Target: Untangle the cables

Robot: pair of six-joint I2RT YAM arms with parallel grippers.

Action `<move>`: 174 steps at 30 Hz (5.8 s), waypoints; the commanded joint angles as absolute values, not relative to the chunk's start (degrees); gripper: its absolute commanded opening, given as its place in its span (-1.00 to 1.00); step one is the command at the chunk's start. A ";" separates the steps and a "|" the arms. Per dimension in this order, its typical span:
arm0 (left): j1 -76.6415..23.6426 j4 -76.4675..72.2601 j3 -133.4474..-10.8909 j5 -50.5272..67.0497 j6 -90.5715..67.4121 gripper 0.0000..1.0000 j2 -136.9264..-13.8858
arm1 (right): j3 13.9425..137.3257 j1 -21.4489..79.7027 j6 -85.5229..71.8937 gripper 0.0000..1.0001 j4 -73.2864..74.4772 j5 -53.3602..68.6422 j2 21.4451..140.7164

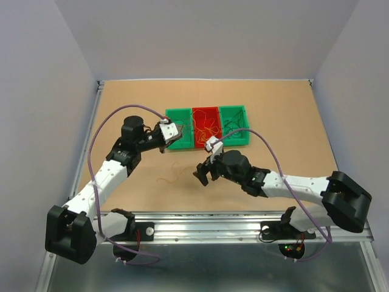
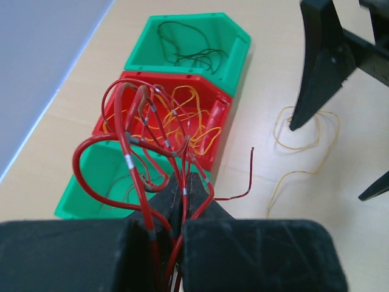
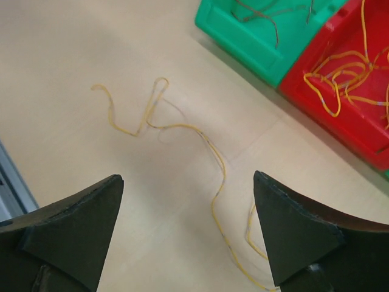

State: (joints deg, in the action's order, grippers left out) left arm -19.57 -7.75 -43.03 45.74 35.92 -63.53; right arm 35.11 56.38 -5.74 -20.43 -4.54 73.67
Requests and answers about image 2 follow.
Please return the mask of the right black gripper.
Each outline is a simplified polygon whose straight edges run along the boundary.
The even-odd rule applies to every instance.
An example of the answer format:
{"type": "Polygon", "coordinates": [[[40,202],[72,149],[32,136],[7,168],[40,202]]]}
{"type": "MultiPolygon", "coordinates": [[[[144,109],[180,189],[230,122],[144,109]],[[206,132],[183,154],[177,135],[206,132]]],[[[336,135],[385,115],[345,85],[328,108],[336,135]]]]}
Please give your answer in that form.
{"type": "Polygon", "coordinates": [[[388,1],[359,4],[369,10],[373,43],[342,27],[332,1],[300,2],[305,61],[291,131],[308,122],[355,69],[388,86],[388,1]]]}

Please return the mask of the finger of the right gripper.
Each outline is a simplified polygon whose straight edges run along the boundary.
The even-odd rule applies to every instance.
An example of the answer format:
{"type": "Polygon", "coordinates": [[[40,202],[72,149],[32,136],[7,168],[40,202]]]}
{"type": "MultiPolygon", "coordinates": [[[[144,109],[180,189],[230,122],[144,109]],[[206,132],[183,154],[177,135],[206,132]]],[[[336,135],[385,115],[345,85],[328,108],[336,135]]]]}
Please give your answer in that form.
{"type": "Polygon", "coordinates": [[[358,199],[361,201],[367,201],[375,198],[389,190],[389,172],[383,174],[372,185],[370,185],[364,192],[362,192],[358,199]]]}

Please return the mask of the green plastic bin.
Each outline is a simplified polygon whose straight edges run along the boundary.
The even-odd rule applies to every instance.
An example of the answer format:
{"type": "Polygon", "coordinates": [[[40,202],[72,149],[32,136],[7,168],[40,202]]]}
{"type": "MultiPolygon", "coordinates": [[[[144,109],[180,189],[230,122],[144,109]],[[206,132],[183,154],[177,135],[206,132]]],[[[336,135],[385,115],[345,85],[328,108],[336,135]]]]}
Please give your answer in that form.
{"type": "Polygon", "coordinates": [[[234,96],[250,45],[249,34],[222,12],[154,15],[124,69],[201,75],[234,96]]]}
{"type": "MultiPolygon", "coordinates": [[[[81,173],[89,186],[111,200],[139,204],[121,146],[116,141],[98,142],[81,155],[81,173]]],[[[132,210],[107,206],[89,196],[71,177],[54,215],[62,219],[123,218],[132,210]]]]}

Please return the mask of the red plastic bin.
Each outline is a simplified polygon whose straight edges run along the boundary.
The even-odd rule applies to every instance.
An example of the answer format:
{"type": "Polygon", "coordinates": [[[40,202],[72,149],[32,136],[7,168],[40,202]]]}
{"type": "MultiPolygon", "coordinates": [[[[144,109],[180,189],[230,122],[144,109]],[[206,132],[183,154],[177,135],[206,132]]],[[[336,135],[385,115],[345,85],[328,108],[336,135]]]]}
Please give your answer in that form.
{"type": "Polygon", "coordinates": [[[190,151],[201,167],[210,171],[232,97],[200,75],[123,71],[120,78],[133,78],[158,87],[154,104],[171,146],[178,148],[184,136],[190,135],[190,151]]]}

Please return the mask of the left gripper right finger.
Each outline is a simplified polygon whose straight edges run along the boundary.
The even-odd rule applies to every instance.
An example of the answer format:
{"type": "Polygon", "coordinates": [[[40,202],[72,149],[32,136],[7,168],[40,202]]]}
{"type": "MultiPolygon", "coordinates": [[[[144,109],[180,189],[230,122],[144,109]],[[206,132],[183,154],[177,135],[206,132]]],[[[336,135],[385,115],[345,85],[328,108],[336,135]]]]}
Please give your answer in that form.
{"type": "Polygon", "coordinates": [[[185,291],[347,291],[329,232],[311,220],[233,218],[212,201],[183,227],[185,291]]]}

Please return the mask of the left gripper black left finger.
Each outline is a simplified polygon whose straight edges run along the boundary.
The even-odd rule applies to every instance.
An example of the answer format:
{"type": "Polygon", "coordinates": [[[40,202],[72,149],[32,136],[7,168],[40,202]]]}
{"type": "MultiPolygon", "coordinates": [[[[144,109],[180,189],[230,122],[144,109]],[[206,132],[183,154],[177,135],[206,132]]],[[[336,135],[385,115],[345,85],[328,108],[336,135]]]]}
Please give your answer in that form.
{"type": "Polygon", "coordinates": [[[2,291],[159,291],[142,213],[1,223],[2,291]]]}

